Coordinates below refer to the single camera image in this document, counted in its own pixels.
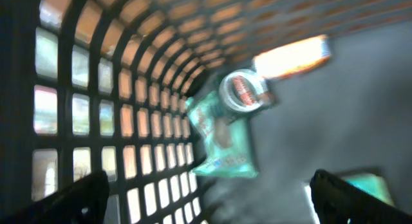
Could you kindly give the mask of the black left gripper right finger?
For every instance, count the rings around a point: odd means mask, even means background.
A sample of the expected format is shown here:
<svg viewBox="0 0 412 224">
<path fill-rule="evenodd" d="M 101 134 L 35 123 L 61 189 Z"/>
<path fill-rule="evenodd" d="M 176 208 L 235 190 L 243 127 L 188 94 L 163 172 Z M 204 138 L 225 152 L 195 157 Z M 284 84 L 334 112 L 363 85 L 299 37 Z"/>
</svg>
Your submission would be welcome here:
<svg viewBox="0 0 412 224">
<path fill-rule="evenodd" d="M 411 216 L 323 170 L 310 181 L 312 203 L 321 224 L 411 223 Z"/>
</svg>

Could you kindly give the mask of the green tissue pack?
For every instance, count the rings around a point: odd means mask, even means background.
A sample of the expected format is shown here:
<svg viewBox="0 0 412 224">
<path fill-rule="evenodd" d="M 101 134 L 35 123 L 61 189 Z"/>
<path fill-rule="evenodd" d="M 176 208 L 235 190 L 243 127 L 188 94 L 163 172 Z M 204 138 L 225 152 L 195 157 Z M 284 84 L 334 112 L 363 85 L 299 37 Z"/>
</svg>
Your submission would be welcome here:
<svg viewBox="0 0 412 224">
<path fill-rule="evenodd" d="M 223 178 L 255 178 L 258 175 L 252 160 L 248 121 L 233 117 L 217 91 L 202 98 L 189 97 L 185 110 L 201 136 L 207 155 L 192 173 Z"/>
</svg>

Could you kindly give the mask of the small orange box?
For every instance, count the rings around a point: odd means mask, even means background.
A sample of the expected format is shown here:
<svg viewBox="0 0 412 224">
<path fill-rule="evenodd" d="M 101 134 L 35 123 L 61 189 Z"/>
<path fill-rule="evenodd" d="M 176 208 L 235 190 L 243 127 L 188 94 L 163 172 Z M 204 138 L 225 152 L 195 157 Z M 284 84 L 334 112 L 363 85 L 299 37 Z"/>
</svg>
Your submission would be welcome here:
<svg viewBox="0 0 412 224">
<path fill-rule="evenodd" d="M 331 57 L 328 36 L 318 35 L 280 46 L 259 55 L 252 62 L 266 79 L 283 79 L 308 72 Z"/>
</svg>

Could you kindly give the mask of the yellow wet wipes pack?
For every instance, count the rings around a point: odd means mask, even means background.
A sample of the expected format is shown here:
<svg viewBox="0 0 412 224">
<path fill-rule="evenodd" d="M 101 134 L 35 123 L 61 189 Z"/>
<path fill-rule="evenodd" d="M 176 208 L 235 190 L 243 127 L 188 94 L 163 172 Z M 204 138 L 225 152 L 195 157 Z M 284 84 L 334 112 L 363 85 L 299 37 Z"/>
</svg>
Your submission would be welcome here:
<svg viewBox="0 0 412 224">
<path fill-rule="evenodd" d="M 389 193 L 389 189 L 385 179 L 373 173 L 361 172 L 361 173 L 346 173 L 339 176 L 344 181 L 350 183 L 356 188 L 374 196 L 375 198 L 387 203 L 388 205 L 394 206 L 393 199 Z M 310 182 L 307 181 L 303 183 L 303 189 L 306 193 L 308 200 L 308 205 L 310 207 L 312 215 L 312 223 L 320 224 L 318 215 L 314 209 L 312 202 L 312 192 L 310 188 Z"/>
</svg>

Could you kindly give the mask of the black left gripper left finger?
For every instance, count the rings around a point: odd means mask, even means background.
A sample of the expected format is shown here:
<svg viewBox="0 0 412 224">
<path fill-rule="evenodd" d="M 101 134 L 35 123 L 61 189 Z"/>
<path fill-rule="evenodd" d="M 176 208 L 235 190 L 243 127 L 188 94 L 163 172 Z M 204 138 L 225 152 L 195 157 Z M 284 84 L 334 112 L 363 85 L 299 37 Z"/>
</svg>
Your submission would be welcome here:
<svg viewBox="0 0 412 224">
<path fill-rule="evenodd" d="M 1 219 L 1 224 L 103 224 L 108 198 L 108 176 L 100 170 Z"/>
</svg>

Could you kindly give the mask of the round black red tin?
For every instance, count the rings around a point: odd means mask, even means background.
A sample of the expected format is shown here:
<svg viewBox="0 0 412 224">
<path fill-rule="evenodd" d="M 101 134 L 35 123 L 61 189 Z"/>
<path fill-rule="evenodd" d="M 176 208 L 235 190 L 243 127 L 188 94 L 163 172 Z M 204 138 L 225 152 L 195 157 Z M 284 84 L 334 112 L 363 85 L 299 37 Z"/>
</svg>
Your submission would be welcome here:
<svg viewBox="0 0 412 224">
<path fill-rule="evenodd" d="M 255 71 L 240 69 L 224 76 L 219 86 L 223 104 L 232 112 L 248 114 L 277 102 L 267 81 Z"/>
</svg>

